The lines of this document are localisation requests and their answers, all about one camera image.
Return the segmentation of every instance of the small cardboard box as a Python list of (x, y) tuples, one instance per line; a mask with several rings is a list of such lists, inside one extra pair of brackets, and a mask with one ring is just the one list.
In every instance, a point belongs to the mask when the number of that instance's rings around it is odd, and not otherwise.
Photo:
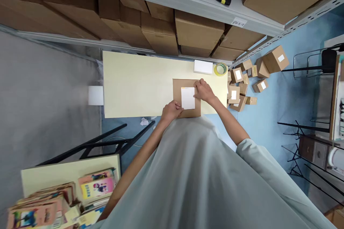
[(240, 95), (246, 96), (248, 85), (240, 82), (239, 88), (240, 88)]
[(178, 56), (178, 44), (173, 23), (141, 12), (141, 30), (157, 54)]
[(263, 79), (263, 80), (257, 81), (255, 84), (253, 84), (252, 88), (253, 88), (254, 92), (260, 93), (263, 90), (265, 90), (268, 86), (269, 86), (269, 84), (266, 81), (266, 79)]
[(280, 72), (289, 65), (288, 58), (281, 45), (264, 55), (263, 62), (269, 73)]
[(240, 68), (236, 68), (230, 71), (230, 76), (234, 83), (238, 83), (244, 80), (243, 73)]
[(225, 30), (225, 24), (198, 15), (175, 10), (178, 43), (213, 50)]
[(257, 98), (256, 97), (247, 97), (246, 104), (251, 104), (251, 105), (257, 104)]
[(257, 61), (255, 62), (255, 65), (257, 66), (257, 76), (261, 79), (270, 78), (270, 73), (268, 71), (268, 68), (266, 68), (263, 57), (259, 57)]
[(150, 15), (153, 18), (168, 21), (170, 23), (173, 23), (175, 21), (175, 17), (173, 14), (173, 9), (167, 6), (146, 2)]
[[(179, 104), (182, 104), (182, 92), (181, 88), (183, 87), (193, 87), (194, 83), (198, 80), (192, 79), (173, 79), (173, 100), (177, 101)], [(195, 109), (184, 110), (179, 118), (188, 118), (188, 117), (199, 117), (201, 116), (201, 100), (195, 98)]]
[(257, 66), (252, 65), (252, 68), (247, 70), (247, 75), (249, 78), (256, 77), (258, 75)]
[(230, 108), (235, 110), (235, 111), (241, 112), (242, 110), (244, 110), (247, 97), (240, 95), (239, 99), (240, 99), (239, 104), (230, 104)]
[(230, 86), (228, 83), (228, 94), (227, 94), (227, 103), (229, 104), (238, 104), (240, 102), (240, 88), (236, 86)]

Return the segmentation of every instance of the table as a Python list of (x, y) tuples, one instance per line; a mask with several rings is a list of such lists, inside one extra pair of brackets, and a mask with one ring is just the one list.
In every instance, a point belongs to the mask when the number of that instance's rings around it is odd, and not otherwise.
[[(103, 51), (105, 118), (160, 116), (173, 99), (172, 79), (201, 79), (227, 102), (227, 73), (194, 73), (194, 62)], [(201, 102), (201, 113), (216, 111)]]

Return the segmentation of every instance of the sleeve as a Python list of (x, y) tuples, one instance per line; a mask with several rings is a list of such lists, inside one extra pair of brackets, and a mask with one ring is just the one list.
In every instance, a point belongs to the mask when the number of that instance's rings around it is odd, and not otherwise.
[(292, 208), (310, 228), (335, 226), (316, 208), (265, 147), (243, 140), (236, 153)]

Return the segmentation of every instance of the packing tape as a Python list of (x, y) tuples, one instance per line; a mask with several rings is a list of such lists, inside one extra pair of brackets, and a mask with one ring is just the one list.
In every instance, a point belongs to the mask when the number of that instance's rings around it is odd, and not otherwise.
[(227, 70), (228, 67), (224, 63), (218, 63), (214, 68), (214, 72), (217, 76), (225, 75)]

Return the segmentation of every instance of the shelf label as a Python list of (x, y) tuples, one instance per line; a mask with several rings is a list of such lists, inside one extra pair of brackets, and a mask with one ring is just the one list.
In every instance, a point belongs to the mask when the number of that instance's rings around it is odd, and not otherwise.
[(231, 25), (242, 28), (243, 26), (245, 26), (246, 22), (247, 22), (246, 20), (235, 17)]

